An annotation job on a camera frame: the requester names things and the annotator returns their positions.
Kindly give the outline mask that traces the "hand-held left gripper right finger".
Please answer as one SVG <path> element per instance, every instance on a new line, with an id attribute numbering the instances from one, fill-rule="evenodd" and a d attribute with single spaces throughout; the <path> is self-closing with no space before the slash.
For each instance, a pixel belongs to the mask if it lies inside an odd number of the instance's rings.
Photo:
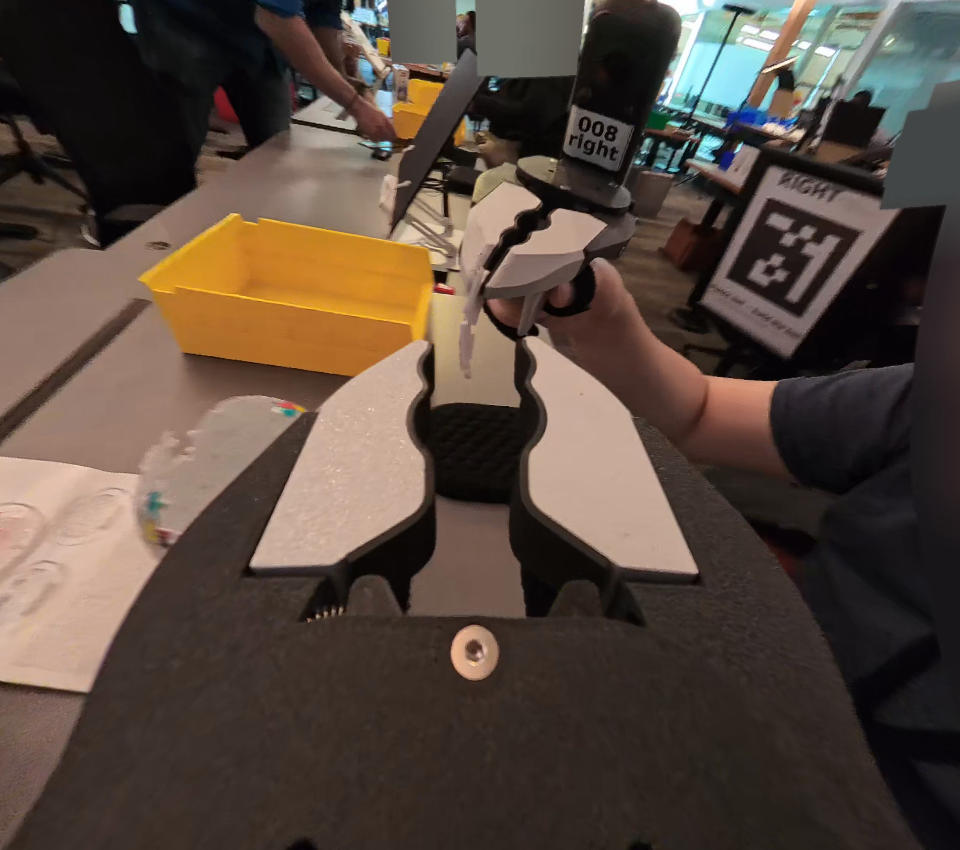
<path id="1" fill-rule="evenodd" d="M 510 549 L 530 616 L 587 581 L 609 616 L 636 616 L 632 584 L 694 585 L 700 571 L 627 407 L 538 338 L 515 351 L 521 451 Z"/>

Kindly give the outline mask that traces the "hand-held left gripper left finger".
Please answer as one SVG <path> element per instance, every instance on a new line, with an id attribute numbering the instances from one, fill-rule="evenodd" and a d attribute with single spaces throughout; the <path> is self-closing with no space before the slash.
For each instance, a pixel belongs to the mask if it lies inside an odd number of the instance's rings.
<path id="1" fill-rule="evenodd" d="M 434 350 L 414 341 L 319 408 L 253 552 L 254 576 L 315 577 L 339 605 L 364 576 L 386 580 L 402 612 L 436 546 L 428 430 Z"/>

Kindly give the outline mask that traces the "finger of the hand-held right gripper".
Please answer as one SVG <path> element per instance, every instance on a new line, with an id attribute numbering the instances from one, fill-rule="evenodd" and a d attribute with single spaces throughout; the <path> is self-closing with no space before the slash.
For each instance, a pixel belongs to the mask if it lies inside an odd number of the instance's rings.
<path id="1" fill-rule="evenodd" d="M 545 293 L 570 282 L 586 260 L 586 251 L 606 232 L 600 218 L 565 208 L 546 218 L 524 213 L 524 226 L 503 235 L 485 264 L 482 299 L 513 300 Z"/>
<path id="2" fill-rule="evenodd" d="M 520 247 L 550 226 L 542 201 L 519 184 L 502 183 L 469 212 L 459 251 L 463 281 L 531 281 L 515 275 Z"/>

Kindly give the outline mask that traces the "white puzzle piece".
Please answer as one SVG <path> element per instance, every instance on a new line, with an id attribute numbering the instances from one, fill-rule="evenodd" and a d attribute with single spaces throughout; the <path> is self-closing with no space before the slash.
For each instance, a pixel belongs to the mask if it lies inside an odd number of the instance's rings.
<path id="1" fill-rule="evenodd" d="M 467 271 L 462 269 L 464 302 L 459 331 L 459 367 L 463 378 L 473 376 L 474 331 L 483 310 L 483 285 L 487 271 L 484 267 Z"/>

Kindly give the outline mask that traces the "colourful puzzle ball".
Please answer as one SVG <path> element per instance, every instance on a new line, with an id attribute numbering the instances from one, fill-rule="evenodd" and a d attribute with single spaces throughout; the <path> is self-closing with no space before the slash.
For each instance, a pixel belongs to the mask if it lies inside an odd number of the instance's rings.
<path id="1" fill-rule="evenodd" d="M 207 411 L 186 434 L 164 433 L 143 457 L 135 512 L 148 544 L 170 547 L 306 410 L 240 396 Z"/>

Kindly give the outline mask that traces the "yellow plastic bin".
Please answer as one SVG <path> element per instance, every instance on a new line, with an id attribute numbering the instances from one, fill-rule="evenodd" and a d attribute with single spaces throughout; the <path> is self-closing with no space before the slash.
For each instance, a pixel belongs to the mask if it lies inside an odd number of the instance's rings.
<path id="1" fill-rule="evenodd" d="M 353 377 L 426 339 L 425 247 L 222 219 L 140 277 L 181 351 Z"/>
<path id="2" fill-rule="evenodd" d="M 414 139 L 444 87 L 439 82 L 412 79 L 406 85 L 405 97 L 394 97 L 391 121 L 399 140 L 410 142 Z"/>

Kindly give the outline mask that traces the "person's right forearm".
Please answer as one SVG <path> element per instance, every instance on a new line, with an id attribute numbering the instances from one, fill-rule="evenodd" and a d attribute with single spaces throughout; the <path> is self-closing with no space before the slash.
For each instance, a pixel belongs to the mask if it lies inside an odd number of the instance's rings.
<path id="1" fill-rule="evenodd" d="M 778 383 L 707 376 L 704 384 L 693 422 L 675 442 L 680 452 L 696 464 L 786 479 L 771 423 Z"/>

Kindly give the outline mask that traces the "person's right hand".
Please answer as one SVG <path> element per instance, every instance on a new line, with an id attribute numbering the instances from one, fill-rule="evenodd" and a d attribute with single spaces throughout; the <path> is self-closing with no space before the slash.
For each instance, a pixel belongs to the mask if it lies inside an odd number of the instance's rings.
<path id="1" fill-rule="evenodd" d="M 604 259 L 591 267 L 595 291 L 587 310 L 565 317 L 546 312 L 546 305 L 572 304 L 574 287 L 567 283 L 550 291 L 536 321 L 556 349 L 568 350 L 633 416 L 679 444 L 700 421 L 709 396 L 707 379 L 656 337 L 616 267 Z"/>

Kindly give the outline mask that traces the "white monitor stand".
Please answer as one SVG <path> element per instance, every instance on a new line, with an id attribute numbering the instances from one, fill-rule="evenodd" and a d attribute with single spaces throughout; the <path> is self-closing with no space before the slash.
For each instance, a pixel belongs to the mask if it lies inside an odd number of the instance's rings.
<path id="1" fill-rule="evenodd" d="M 386 174 L 380 184 L 379 209 L 390 241 L 423 247 L 434 269 L 450 272 L 460 268 L 463 232 L 454 224 L 444 189 L 440 180 L 427 180 L 414 188 L 413 182 Z"/>

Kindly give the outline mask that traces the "black tilted monitor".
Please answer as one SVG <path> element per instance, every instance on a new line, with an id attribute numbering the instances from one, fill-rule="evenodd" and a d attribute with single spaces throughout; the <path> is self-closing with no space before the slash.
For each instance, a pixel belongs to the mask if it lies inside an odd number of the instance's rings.
<path id="1" fill-rule="evenodd" d="M 404 150 L 390 191 L 390 233 L 394 233 L 453 139 L 484 79 L 476 53 L 466 49 L 444 84 L 412 143 Z"/>

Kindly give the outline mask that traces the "grey metal bin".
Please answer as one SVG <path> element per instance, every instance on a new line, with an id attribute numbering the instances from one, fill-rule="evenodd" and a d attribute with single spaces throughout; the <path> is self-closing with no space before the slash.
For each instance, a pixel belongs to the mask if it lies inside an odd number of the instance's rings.
<path id="1" fill-rule="evenodd" d="M 638 171 L 632 178 L 630 193 L 633 213 L 644 219 L 656 218 L 674 184 L 674 175 L 650 170 Z"/>

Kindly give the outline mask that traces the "black wrist rest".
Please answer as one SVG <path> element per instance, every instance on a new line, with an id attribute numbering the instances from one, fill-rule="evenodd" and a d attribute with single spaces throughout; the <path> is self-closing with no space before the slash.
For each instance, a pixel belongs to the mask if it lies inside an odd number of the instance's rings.
<path id="1" fill-rule="evenodd" d="M 432 408 L 428 448 L 438 496 L 507 505 L 517 482 L 527 430 L 519 408 L 447 403 Z"/>

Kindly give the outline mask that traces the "black white marker sign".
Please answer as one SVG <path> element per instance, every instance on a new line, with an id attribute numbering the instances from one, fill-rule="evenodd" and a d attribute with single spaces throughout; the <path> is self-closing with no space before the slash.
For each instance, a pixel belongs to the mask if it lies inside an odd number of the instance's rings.
<path id="1" fill-rule="evenodd" d="M 896 220 L 883 190 L 866 171 L 760 150 L 700 307 L 763 352 L 798 356 Z"/>

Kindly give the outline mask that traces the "person's dark shirt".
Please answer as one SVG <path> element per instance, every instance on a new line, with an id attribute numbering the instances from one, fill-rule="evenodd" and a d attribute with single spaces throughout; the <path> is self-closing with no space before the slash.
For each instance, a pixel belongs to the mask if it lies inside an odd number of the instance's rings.
<path id="1" fill-rule="evenodd" d="M 911 471 L 914 366 L 774 389 L 776 449 L 833 495 L 800 590 L 879 752 L 958 769 L 958 705 L 936 636 Z"/>

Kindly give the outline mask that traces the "white instruction sheet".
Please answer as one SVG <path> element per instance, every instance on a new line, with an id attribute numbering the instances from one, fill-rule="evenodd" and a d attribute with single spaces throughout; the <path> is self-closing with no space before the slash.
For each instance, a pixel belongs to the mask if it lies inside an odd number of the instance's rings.
<path id="1" fill-rule="evenodd" d="M 88 693 L 162 551 L 132 474 L 1 459 L 1 681 Z"/>

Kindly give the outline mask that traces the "black office chair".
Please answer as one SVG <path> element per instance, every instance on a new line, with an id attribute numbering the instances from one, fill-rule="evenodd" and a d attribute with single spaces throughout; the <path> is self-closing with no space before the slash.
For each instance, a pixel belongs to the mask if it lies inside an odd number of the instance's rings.
<path id="1" fill-rule="evenodd" d="M 114 0 L 1 0 L 1 56 L 82 181 L 108 247 L 197 184 L 174 97 L 144 63 Z"/>

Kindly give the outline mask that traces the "wooden post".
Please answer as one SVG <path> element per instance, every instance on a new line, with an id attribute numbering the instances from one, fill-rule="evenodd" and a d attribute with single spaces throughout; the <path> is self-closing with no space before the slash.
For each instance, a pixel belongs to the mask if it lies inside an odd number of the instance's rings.
<path id="1" fill-rule="evenodd" d="M 761 70 L 750 88 L 747 105 L 751 108 L 762 106 L 768 89 L 774 79 L 774 65 L 786 60 L 795 41 L 799 39 L 810 13 L 818 0 L 793 0 L 785 24 L 779 31 L 779 36 L 769 51 Z"/>

